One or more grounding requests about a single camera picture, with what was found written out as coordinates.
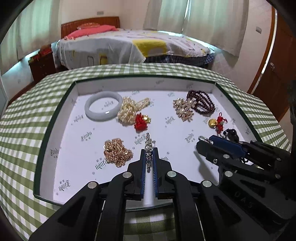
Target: wooden headboard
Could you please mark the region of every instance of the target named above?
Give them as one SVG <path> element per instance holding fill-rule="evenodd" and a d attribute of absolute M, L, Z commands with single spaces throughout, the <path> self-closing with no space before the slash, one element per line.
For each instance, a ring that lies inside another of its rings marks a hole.
<path fill-rule="evenodd" d="M 87 18 L 76 20 L 61 25 L 61 38 L 63 39 L 68 34 L 77 30 L 77 27 L 84 23 L 98 23 L 101 25 L 107 24 L 120 28 L 119 17 L 100 17 L 100 18 Z"/>

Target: silver bracelet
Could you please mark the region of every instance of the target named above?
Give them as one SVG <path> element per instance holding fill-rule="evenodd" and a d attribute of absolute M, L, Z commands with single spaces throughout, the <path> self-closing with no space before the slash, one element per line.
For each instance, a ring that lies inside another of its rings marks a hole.
<path fill-rule="evenodd" d="M 150 172 L 151 161 L 152 161 L 152 140 L 149 133 L 146 133 L 145 151 L 146 151 L 146 167 L 147 172 Z"/>
<path fill-rule="evenodd" d="M 89 110 L 89 107 L 92 103 L 94 103 L 96 100 L 105 98 L 105 97 L 111 97 L 118 101 L 118 105 L 116 105 L 112 110 L 106 111 L 106 112 L 92 112 Z M 95 95 L 92 95 L 85 103 L 84 110 L 86 116 L 93 120 L 93 121 L 106 121 L 109 119 L 112 119 L 117 116 L 117 113 L 119 112 L 121 106 L 122 106 L 123 99 L 120 94 L 117 92 L 112 91 L 103 91 L 99 92 Z"/>

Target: white bangle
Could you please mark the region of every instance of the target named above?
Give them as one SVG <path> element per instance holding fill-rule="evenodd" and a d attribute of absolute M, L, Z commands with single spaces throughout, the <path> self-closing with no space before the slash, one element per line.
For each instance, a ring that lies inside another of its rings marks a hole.
<path fill-rule="evenodd" d="M 114 98 L 118 101 L 118 105 L 116 105 L 112 110 L 106 111 L 106 112 L 92 112 L 89 110 L 89 107 L 91 106 L 92 103 L 94 103 L 96 100 L 105 98 L 105 97 L 111 97 Z M 93 96 L 91 96 L 85 103 L 84 110 L 86 116 L 93 120 L 93 121 L 105 121 L 112 119 L 117 116 L 117 113 L 119 112 L 121 105 L 122 105 L 122 97 L 120 94 L 117 92 L 112 92 L 112 91 L 103 91 L 99 92 Z"/>

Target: gold bell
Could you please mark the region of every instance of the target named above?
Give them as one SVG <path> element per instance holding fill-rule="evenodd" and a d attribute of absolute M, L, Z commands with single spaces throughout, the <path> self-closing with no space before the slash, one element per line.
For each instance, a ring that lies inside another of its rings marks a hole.
<path fill-rule="evenodd" d="M 147 115 L 143 115 L 143 120 L 146 122 L 146 124 L 151 123 L 151 118 Z"/>
<path fill-rule="evenodd" d="M 218 122 L 215 119 L 210 119 L 208 124 L 210 128 L 215 128 Z"/>

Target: blue plaid sheet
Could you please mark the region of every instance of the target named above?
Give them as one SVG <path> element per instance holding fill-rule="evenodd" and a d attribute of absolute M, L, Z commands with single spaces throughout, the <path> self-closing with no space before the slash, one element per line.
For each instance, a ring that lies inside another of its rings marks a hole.
<path fill-rule="evenodd" d="M 204 67 L 208 63 L 214 61 L 215 54 L 207 54 L 203 57 L 182 57 L 182 56 L 174 56 L 174 55 L 161 55 L 161 56 L 152 56 L 146 58 L 144 63 L 168 63 L 168 64 L 186 64 L 186 65 L 192 65 L 196 67 Z"/>

